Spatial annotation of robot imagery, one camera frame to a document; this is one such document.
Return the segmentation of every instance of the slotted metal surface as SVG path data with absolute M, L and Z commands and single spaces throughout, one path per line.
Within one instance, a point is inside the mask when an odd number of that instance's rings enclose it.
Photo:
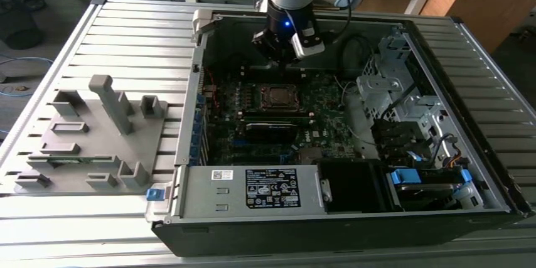
M 188 25 L 199 7 L 215 5 L 108 0 L 104 6 L 91 6 L 0 149 L 2 174 L 14 167 L 24 169 L 28 152 L 39 146 L 55 114 L 55 109 L 46 105 L 54 90 L 82 89 L 84 98 L 96 99 L 87 83 L 95 73 L 107 73 L 115 77 L 114 88 L 127 90 L 130 99 L 140 99 L 150 92 L 171 103 L 154 175 L 158 181 L 171 179 L 194 48 Z M 364 16 L 410 19 L 418 24 L 500 160 L 511 169 L 528 201 L 536 204 L 534 113 L 460 25 L 448 18 Z M 0 266 L 251 267 L 375 260 L 376 267 L 391 267 L 395 260 L 398 264 L 451 267 L 455 262 L 466 263 L 467 256 L 480 263 L 488 257 L 508 263 L 515 259 L 527 262 L 527 257 L 519 254 L 536 251 L 536 218 L 531 218 L 508 228 L 475 232 L 442 246 L 184 259 L 174 256 L 152 234 L 144 213 L 143 196 L 0 198 Z

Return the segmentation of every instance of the blue latch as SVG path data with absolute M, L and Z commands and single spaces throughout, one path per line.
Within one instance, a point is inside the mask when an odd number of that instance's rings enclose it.
M 146 198 L 148 201 L 164 201 L 166 200 L 166 190 L 162 190 L 159 188 L 148 189 Z
M 471 176 L 468 169 L 462 170 L 462 177 L 463 177 L 464 182 L 472 181 L 472 176 Z
M 418 169 L 396 169 L 391 173 L 394 184 L 422 183 Z

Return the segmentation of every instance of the barcode label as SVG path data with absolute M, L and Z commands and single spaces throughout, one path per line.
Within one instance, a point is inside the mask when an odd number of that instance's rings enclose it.
M 234 171 L 232 170 L 212 170 L 212 180 L 232 180 L 234 179 Z

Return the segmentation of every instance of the warning label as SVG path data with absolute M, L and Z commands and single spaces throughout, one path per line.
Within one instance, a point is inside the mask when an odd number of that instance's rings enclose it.
M 246 194 L 250 208 L 300 207 L 296 169 L 247 169 Z

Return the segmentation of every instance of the blue tab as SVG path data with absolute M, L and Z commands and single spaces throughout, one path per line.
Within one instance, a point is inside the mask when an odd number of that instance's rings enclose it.
M 396 169 L 391 173 L 391 178 L 396 185 L 408 183 L 422 183 L 418 169 Z
M 423 161 L 423 157 L 420 157 L 415 152 L 408 151 L 408 154 L 416 161 Z
M 148 201 L 164 201 L 166 200 L 164 194 L 166 194 L 166 190 L 162 190 L 159 188 L 151 188 L 151 189 L 148 189 L 146 198 Z
M 463 177 L 464 182 L 472 181 L 472 176 L 471 176 L 468 169 L 462 170 L 462 177 Z

